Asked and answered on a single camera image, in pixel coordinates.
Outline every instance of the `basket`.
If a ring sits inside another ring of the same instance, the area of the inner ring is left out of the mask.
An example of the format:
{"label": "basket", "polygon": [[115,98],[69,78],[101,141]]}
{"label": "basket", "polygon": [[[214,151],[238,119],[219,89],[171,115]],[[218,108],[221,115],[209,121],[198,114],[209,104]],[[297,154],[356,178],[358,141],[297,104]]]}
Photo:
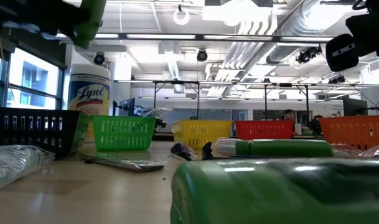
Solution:
{"label": "basket", "polygon": [[0,108],[0,146],[35,145],[58,159],[83,145],[89,121],[81,111]]}
{"label": "basket", "polygon": [[294,121],[235,121],[238,139],[291,139]]}
{"label": "basket", "polygon": [[325,140],[360,150],[379,145],[379,115],[319,118]]}
{"label": "basket", "polygon": [[155,118],[92,117],[97,151],[143,150],[151,146]]}
{"label": "basket", "polygon": [[228,138],[231,121],[182,120],[173,123],[174,141],[183,142],[192,149],[201,149],[218,138]]}

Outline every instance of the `ceiling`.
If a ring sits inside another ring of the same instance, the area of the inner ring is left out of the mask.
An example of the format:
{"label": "ceiling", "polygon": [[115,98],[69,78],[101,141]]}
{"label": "ceiling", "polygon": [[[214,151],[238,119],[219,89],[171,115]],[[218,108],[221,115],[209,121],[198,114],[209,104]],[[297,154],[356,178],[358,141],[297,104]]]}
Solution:
{"label": "ceiling", "polygon": [[[301,0],[287,0],[286,7],[277,9],[278,23],[286,14],[292,11]],[[107,4],[103,15],[103,25],[99,32],[125,32],[125,33],[171,33],[171,34],[237,34],[240,26],[228,26],[222,21],[205,21],[202,19],[204,0],[192,0],[193,4],[183,4],[183,8],[189,12],[190,19],[186,25],[178,25],[174,20],[176,4],[169,6],[159,3],[143,4]],[[345,19],[354,15],[348,6],[348,13],[336,24],[328,28],[322,35],[339,35],[349,33],[345,26]],[[208,63],[223,61],[229,53],[232,42],[197,42],[179,41],[179,56],[177,66],[179,70],[205,71]],[[97,40],[98,45],[125,45],[127,46],[135,63],[132,73],[136,78],[146,77],[149,74],[161,74],[168,70],[168,64],[159,53],[160,41],[146,40]],[[206,49],[208,62],[196,60],[197,51]],[[289,57],[284,66],[276,67],[275,76],[269,76],[272,82],[318,82],[321,77],[331,73],[323,55],[318,56],[311,62],[299,66],[294,58],[297,54]],[[106,52],[109,58],[118,58],[118,52]],[[346,71],[345,76],[350,82],[359,81],[359,69]]]}

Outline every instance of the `table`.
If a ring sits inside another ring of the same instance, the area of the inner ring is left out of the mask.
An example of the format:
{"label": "table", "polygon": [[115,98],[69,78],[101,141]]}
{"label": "table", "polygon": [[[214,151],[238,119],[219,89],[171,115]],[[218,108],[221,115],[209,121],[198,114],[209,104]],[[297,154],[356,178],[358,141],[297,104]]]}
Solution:
{"label": "table", "polygon": [[[0,223],[166,224],[171,179],[181,163],[167,157],[173,142],[153,142],[134,157],[163,159],[163,170],[134,173],[76,157],[55,161],[0,189]],[[82,151],[94,150],[87,145]]]}

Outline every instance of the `pole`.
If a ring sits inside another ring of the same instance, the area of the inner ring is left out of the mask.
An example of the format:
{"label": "pole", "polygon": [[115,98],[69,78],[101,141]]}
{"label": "pole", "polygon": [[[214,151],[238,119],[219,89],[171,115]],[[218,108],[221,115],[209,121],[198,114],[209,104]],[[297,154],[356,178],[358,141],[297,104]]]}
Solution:
{"label": "pole", "polygon": [[308,97],[308,86],[306,85],[306,101],[307,101],[307,121],[309,121],[309,97]]}
{"label": "pole", "polygon": [[200,108],[200,84],[197,84],[197,119],[199,119],[199,108]]}
{"label": "pole", "polygon": [[154,100],[153,100],[153,108],[156,108],[156,93],[157,93],[157,83],[154,83]]}
{"label": "pole", "polygon": [[265,120],[267,121],[268,120],[268,110],[267,110],[267,107],[266,107],[266,96],[267,96],[267,92],[266,92],[266,85],[264,86],[264,93],[265,93],[265,96],[264,96],[264,98],[265,98]]}

